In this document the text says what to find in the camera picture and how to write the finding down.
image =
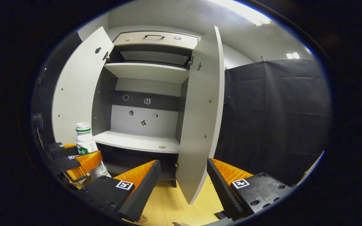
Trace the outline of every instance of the open cabinet door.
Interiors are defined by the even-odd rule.
[[[224,60],[219,30],[211,28],[192,51],[176,179],[192,204],[205,182],[223,112]]]
[[[59,75],[52,103],[52,126],[56,142],[76,143],[76,123],[92,125],[96,84],[114,45],[103,27],[97,29],[72,53]]]

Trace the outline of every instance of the cabinet shelf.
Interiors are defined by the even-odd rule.
[[[180,144],[175,137],[151,137],[108,130],[94,136],[97,143],[153,153],[178,153]]]
[[[189,70],[152,63],[107,63],[104,67],[118,78],[154,80],[182,84],[189,77]]]
[[[107,167],[109,173],[113,173],[116,175],[120,175],[132,169],[130,167],[118,166],[111,163],[104,163],[104,165]],[[159,180],[175,180],[174,173],[171,173],[170,171],[167,170],[165,171],[162,170],[160,173]]]

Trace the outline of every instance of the black curtain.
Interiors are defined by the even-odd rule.
[[[316,61],[281,59],[228,69],[224,95],[216,159],[291,186],[325,150],[331,99]]]

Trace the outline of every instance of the drawer handle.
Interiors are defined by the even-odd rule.
[[[164,39],[164,36],[162,35],[145,35],[145,38],[147,38],[148,36],[160,36],[162,39]]]

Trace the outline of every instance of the white cabinet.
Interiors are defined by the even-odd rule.
[[[52,103],[53,134],[57,142],[76,143],[76,123],[92,123],[93,96],[106,61],[103,57],[107,52],[111,53],[113,47],[105,30],[100,27],[66,61]]]
[[[181,39],[177,40],[174,38],[175,35],[177,34],[165,32],[133,32],[130,36],[131,39],[125,42],[129,38],[129,33],[123,33],[113,44],[102,27],[96,30],[79,45],[61,72],[53,97],[53,132],[56,142],[75,143],[74,128],[77,122],[89,122],[93,129],[92,103],[103,67],[119,79],[126,79],[126,83],[137,80],[138,83],[135,83],[135,86],[148,86],[152,81],[156,81],[160,83],[160,86],[171,84],[168,87],[180,86],[179,89],[181,89],[181,84],[186,85],[185,80],[188,79],[186,97],[183,97],[185,110],[183,111],[184,120],[181,124],[180,143],[175,138],[172,129],[175,127],[179,112],[175,110],[174,114],[166,115],[165,112],[153,112],[151,109],[154,107],[149,108],[145,105],[144,107],[147,107],[145,111],[135,110],[135,113],[129,107],[113,109],[111,130],[95,135],[95,140],[104,145],[138,152],[178,153],[179,167],[175,178],[186,201],[192,204],[204,183],[207,174],[207,158],[214,155],[220,131],[224,96],[223,50],[216,26],[207,31],[199,43],[197,37],[180,34]],[[160,63],[106,63],[106,60],[103,59],[107,52],[110,53],[113,50],[114,46],[116,50],[117,45],[123,46],[125,49],[127,46],[134,45],[136,47],[133,50],[137,51],[138,46],[145,44],[154,44],[158,48],[170,46],[174,50],[182,49],[181,53],[188,53],[190,57],[193,57],[192,64],[187,69]],[[124,90],[124,87],[118,92],[129,91]],[[139,87],[131,91],[148,89],[148,87]],[[163,93],[179,93],[179,89],[172,92],[166,89],[168,88],[163,88]],[[165,101],[174,98],[179,97],[168,97]],[[141,114],[144,112],[150,117],[156,115],[157,119],[161,119],[163,125],[166,123],[169,125],[166,128],[169,130],[159,131],[163,133],[151,131],[149,135],[146,133],[146,136],[142,132],[135,134],[130,134],[129,131],[124,132],[135,126],[148,131],[144,122],[149,124],[161,122],[160,120],[155,121],[155,117],[141,121],[143,119]],[[139,120],[135,125],[130,125],[130,128],[125,128],[124,123],[127,123],[127,120],[113,122],[116,117],[126,117],[128,114],[129,116],[135,114],[135,119]],[[122,132],[116,130],[116,127],[121,127]]]
[[[136,31],[122,33],[114,41],[115,46],[146,44],[193,50],[198,44],[198,38],[190,35],[162,31]]]

